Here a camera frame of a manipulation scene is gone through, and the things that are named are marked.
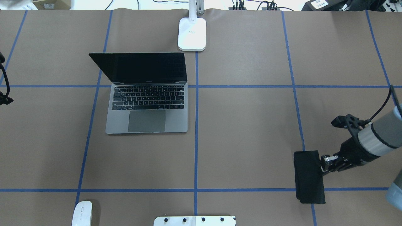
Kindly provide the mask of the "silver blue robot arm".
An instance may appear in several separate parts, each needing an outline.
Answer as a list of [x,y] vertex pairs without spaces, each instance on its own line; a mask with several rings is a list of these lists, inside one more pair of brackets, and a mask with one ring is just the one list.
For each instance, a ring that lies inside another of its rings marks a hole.
[[351,136],[341,144],[337,153],[321,157],[322,175],[364,166],[401,147],[401,104],[374,122],[362,121],[348,114],[337,116],[331,124],[347,129]]

